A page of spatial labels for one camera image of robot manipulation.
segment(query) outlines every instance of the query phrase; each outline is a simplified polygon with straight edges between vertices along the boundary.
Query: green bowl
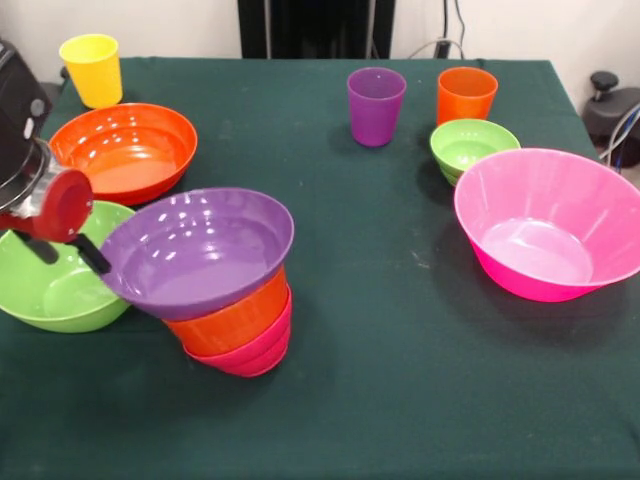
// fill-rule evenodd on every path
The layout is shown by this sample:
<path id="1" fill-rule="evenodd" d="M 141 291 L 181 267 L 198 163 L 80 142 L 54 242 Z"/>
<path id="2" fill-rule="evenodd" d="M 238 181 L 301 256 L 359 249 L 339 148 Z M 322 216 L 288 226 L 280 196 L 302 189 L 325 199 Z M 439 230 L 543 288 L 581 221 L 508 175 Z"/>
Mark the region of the green bowl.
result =
<path id="1" fill-rule="evenodd" d="M 133 213 L 122 205 L 96 201 L 81 231 L 101 246 Z M 129 305 L 102 283 L 75 248 L 52 246 L 59 259 L 47 265 L 13 232 L 0 238 L 2 310 L 34 327 L 60 333 L 97 330 L 122 315 Z"/>
<path id="2" fill-rule="evenodd" d="M 430 144 L 440 170 L 452 185 L 481 158 L 520 148 L 518 139 L 509 130 L 475 118 L 443 123 L 431 134 Z"/>

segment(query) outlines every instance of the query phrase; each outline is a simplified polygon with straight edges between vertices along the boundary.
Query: purple cup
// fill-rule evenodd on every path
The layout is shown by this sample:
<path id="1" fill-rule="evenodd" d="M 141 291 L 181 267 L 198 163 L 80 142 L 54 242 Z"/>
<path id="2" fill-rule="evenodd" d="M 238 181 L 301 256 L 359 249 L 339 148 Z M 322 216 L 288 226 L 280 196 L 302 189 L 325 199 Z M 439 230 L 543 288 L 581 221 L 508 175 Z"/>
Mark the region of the purple cup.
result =
<path id="1" fill-rule="evenodd" d="M 102 281 L 151 315 L 189 320 L 270 280 L 293 235 L 289 211 L 263 193 L 193 190 L 153 203 L 118 226 L 101 247 L 111 262 Z"/>
<path id="2" fill-rule="evenodd" d="M 367 67 L 347 79 L 351 133 L 367 147 L 386 145 L 393 138 L 407 82 L 388 68 Z"/>

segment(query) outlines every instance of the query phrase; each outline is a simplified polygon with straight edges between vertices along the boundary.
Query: white wall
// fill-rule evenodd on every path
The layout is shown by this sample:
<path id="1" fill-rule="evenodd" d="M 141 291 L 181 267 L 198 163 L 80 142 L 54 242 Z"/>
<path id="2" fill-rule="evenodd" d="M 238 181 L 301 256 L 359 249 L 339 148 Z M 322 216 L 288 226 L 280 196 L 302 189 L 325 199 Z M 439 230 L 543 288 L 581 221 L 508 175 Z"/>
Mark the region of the white wall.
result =
<path id="1" fill-rule="evenodd" d="M 0 35 L 42 81 L 60 80 L 64 40 L 95 32 L 123 57 L 241 57 L 236 0 L 0 0 Z"/>
<path id="2" fill-rule="evenodd" d="M 459 1 L 469 58 L 550 59 L 579 109 L 597 69 L 640 85 L 640 0 Z M 449 31 L 457 38 L 450 3 Z M 236 0 L 0 0 L 0 34 L 41 80 L 59 79 L 65 39 L 92 31 L 118 38 L 122 56 L 241 56 Z M 407 57 L 441 33 L 441 0 L 397 0 L 392 57 Z"/>
<path id="3" fill-rule="evenodd" d="M 589 76 L 611 70 L 640 86 L 640 0 L 459 0 L 467 58 L 548 59 L 579 110 Z M 453 1 L 449 36 L 459 37 Z M 442 0 L 397 0 L 391 56 L 409 56 L 442 35 Z M 454 48 L 451 56 L 456 55 Z M 418 57 L 430 57 L 433 48 Z"/>

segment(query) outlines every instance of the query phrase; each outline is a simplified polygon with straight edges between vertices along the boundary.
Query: bowl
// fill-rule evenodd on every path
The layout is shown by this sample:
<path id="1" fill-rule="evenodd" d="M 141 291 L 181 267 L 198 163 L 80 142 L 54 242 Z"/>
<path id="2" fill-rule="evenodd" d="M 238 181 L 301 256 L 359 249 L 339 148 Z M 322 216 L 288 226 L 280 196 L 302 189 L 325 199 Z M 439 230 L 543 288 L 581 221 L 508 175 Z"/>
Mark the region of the bowl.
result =
<path id="1" fill-rule="evenodd" d="M 128 103 L 74 118 L 49 144 L 62 165 L 89 177 L 95 198 L 138 205 L 180 180 L 198 137 L 189 120 L 174 110 Z"/>
<path id="2" fill-rule="evenodd" d="M 133 214 L 127 207 L 94 202 L 81 231 L 96 245 Z M 75 248 L 51 244 L 58 261 L 47 265 L 11 231 L 0 238 L 0 308 L 43 330 L 81 333 L 114 322 L 128 307 L 78 256 Z"/>
<path id="3" fill-rule="evenodd" d="M 203 317 L 164 323 L 193 354 L 219 355 L 241 347 L 269 328 L 282 313 L 287 297 L 282 266 L 271 280 L 228 307 Z"/>
<path id="4" fill-rule="evenodd" d="M 454 204 L 486 273 L 521 297 L 570 300 L 640 271 L 640 191 L 588 158 L 491 155 L 462 175 Z"/>
<path id="5" fill-rule="evenodd" d="M 443 123 L 431 134 L 430 144 L 440 170 L 454 186 L 460 175 L 481 158 L 520 148 L 518 139 L 506 128 L 473 118 Z"/>
<path id="6" fill-rule="evenodd" d="M 225 373 L 240 377 L 257 377 L 278 365 L 287 354 L 291 337 L 292 295 L 288 291 L 287 304 L 275 322 L 253 341 L 236 350 L 213 356 L 194 355 L 185 352 L 194 360 Z"/>
<path id="7" fill-rule="evenodd" d="M 105 241 L 103 281 L 169 321 L 208 315 L 269 281 L 291 248 L 293 218 L 277 200 L 242 188 L 174 195 L 139 210 Z"/>

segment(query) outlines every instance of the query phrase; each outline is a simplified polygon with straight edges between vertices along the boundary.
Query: dark green tablecloth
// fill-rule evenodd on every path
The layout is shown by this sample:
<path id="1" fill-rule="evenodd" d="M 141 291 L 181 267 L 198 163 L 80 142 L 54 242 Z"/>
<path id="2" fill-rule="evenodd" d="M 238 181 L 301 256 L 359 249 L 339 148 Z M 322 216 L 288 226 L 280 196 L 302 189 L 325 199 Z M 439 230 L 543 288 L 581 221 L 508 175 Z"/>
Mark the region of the dark green tablecloth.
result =
<path id="1" fill-rule="evenodd" d="M 122 62 L 125 100 L 198 129 L 177 191 L 250 187 L 293 213 L 290 351 L 243 380 L 133 309 L 77 336 L 3 315 L 2 478 L 640 476 L 640 279 L 558 305 L 493 284 L 427 147 L 451 64 L 382 63 L 408 90 L 393 142 L 368 150 L 345 92 L 365 63 Z M 486 68 L 492 120 L 524 146 L 594 156 L 549 63 Z M 83 111 L 69 85 L 45 136 Z"/>

